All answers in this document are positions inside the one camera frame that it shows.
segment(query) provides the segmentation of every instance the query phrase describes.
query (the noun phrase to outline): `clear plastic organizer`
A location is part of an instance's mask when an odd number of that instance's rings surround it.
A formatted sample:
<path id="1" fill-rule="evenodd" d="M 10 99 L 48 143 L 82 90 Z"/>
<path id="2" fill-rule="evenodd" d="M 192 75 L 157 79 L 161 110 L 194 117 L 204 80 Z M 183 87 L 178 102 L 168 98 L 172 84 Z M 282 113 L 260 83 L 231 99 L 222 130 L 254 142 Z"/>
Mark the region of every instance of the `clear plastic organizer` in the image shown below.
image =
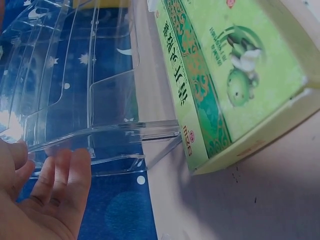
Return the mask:
<path id="1" fill-rule="evenodd" d="M 37 0 L 0 37 L 0 137 L 36 162 L 86 148 L 92 174 L 151 168 L 181 142 L 144 0 Z"/>

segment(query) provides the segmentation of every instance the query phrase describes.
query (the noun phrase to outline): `green fruit graphic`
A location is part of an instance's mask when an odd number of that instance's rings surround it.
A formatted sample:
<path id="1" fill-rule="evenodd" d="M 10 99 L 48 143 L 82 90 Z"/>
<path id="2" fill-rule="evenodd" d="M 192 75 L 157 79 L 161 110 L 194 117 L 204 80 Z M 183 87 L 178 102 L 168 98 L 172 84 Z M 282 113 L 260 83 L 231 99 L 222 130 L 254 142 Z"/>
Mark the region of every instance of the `green fruit graphic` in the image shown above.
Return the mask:
<path id="1" fill-rule="evenodd" d="M 227 80 L 227 94 L 234 107 L 241 107 L 254 96 L 251 92 L 250 79 L 241 70 L 234 68 Z"/>

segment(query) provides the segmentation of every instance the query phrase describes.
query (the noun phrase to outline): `blue fabric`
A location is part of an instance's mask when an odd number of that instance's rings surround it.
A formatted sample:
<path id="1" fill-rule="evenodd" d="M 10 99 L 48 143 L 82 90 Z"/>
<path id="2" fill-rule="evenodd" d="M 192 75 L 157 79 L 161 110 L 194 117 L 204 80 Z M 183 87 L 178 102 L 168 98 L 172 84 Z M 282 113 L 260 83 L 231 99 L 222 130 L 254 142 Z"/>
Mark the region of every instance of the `blue fabric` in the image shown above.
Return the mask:
<path id="1" fill-rule="evenodd" d="M 11 24 L 11 22 L 19 16 L 19 14 L 26 8 L 28 4 L 33 2 L 27 0 L 7 0 L 6 9 L 3 21 L 3 29 Z M 78 21 L 75 22 L 74 28 L 85 27 L 85 24 L 90 25 L 90 22 L 86 20 L 86 11 L 83 15 L 78 15 Z M 115 28 L 112 28 L 117 24 L 117 10 L 116 9 L 101 9 L 99 12 L 100 18 L 98 19 L 101 23 L 104 20 L 108 25 L 104 28 L 104 34 L 115 34 Z M 52 84 L 49 95 L 49 102 L 55 103 L 61 95 L 61 79 L 63 78 L 64 72 L 64 62 L 66 60 L 66 50 L 68 45 L 68 29 L 71 27 L 73 17 L 70 15 L 64 23 L 63 30 L 60 36 L 60 42 L 57 47 L 55 60 L 56 64 L 53 65 L 52 74 Z M 128 31 L 129 26 L 124 26 L 120 29 L 120 33 Z M 66 93 L 63 97 L 66 102 L 72 103 L 73 105 L 82 105 L 81 102 L 75 101 L 73 98 L 74 91 L 77 93 L 83 92 L 83 100 L 86 100 L 86 80 L 83 78 L 87 77 L 87 67 L 82 62 L 81 57 L 85 56 L 88 51 L 88 40 L 81 39 L 81 34 L 83 32 L 76 32 L 77 36 L 71 39 L 71 44 L 69 48 L 68 59 L 66 62 L 66 78 L 68 83 L 72 86 L 72 91 Z M 5 61 L 7 51 L 10 49 L 10 43 L 2 43 L 4 53 L 2 56 L 2 61 Z M 104 38 L 96 40 L 96 51 L 95 61 L 95 71 L 93 76 L 95 81 L 99 81 L 119 73 L 126 72 L 132 69 L 132 59 L 131 56 L 120 54 L 115 51 L 115 48 L 129 49 L 130 48 L 130 36 L 123 35 L 121 40 L 117 38 Z M 32 88 L 33 85 L 26 85 L 26 88 Z M 117 119 L 119 116 L 124 116 L 126 119 L 135 119 L 138 121 L 138 106 L 136 103 L 135 89 L 134 89 L 134 79 L 128 78 L 128 80 L 110 81 L 106 87 L 108 91 L 108 100 L 113 101 L 114 105 L 106 104 L 105 112 L 97 115 L 95 121 L 99 124 L 99 121 L 109 118 L 110 121 L 119 122 L 123 119 Z M 122 94 L 124 96 L 129 96 L 128 99 L 119 99 L 117 93 L 119 91 L 132 91 L 133 94 Z M 71 127 L 75 124 L 79 125 L 79 128 L 83 126 L 81 120 L 85 120 L 85 116 L 81 115 L 83 112 L 77 111 L 75 107 L 72 110 L 63 111 L 58 109 L 56 112 L 51 112 L 47 118 L 56 121 L 60 119 L 59 115 L 68 117 L 68 115 L 73 118 L 78 115 L 77 119 L 79 122 L 70 122 L 70 125 L 66 124 L 64 126 L 54 125 L 47 130 L 46 134 L 52 138 L 58 137 L 61 134 L 68 132 Z M 130 146 L 121 143 L 128 136 L 120 135 L 105 135 L 96 134 L 93 136 L 93 144 L 95 147 L 96 158 L 106 158 L 117 156 L 121 154 L 143 154 L 141 144 L 132 144 Z M 87 138 L 79 139 L 78 144 L 81 145 L 82 141 L 86 141 Z M 112 149 L 106 149 L 105 143 L 107 141 L 114 141 L 115 146 Z M 117 170 L 128 168 L 134 159 L 123 159 L 119 161 L 106 162 L 103 164 L 96 164 L 92 166 L 92 172 L 98 173 L 109 170 Z M 23 188 L 19 201 L 27 198 L 30 194 L 32 187 L 35 184 L 35 180 L 31 179 L 26 186 Z M 146 172 L 142 173 L 131 173 L 123 175 L 113 175 L 113 176 L 103 176 L 103 177 L 93 177 L 92 185 L 88 197 L 87 208 L 84 214 L 82 226 L 79 233 L 80 240 L 156 240 L 156 227 L 153 217 L 152 204 L 149 193 L 148 176 Z"/>

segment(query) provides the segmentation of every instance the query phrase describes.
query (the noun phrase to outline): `red logo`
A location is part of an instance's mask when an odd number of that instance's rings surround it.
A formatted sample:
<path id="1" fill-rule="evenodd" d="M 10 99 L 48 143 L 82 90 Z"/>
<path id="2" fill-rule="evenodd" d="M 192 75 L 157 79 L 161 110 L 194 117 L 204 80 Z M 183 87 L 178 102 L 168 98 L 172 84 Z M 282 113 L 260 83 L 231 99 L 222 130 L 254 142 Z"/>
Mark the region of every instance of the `red logo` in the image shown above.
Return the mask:
<path id="1" fill-rule="evenodd" d="M 236 0 L 226 0 L 226 4 L 228 5 L 228 7 L 230 9 L 232 9 L 232 7 L 235 5 Z"/>
<path id="2" fill-rule="evenodd" d="M 189 132 L 189 138 L 190 138 L 190 142 L 194 142 L 195 141 L 195 133 L 194 131 L 190 131 Z"/>

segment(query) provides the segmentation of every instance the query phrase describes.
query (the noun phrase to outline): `decorative pattern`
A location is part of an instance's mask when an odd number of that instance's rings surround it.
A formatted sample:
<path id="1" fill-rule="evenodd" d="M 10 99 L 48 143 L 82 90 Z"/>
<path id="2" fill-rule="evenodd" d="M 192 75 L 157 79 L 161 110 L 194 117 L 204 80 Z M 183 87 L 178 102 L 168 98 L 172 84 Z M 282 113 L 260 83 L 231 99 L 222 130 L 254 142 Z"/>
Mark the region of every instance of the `decorative pattern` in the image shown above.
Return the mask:
<path id="1" fill-rule="evenodd" d="M 231 144 L 212 76 L 200 43 L 181 0 L 165 0 L 192 89 L 201 132 L 209 158 Z"/>

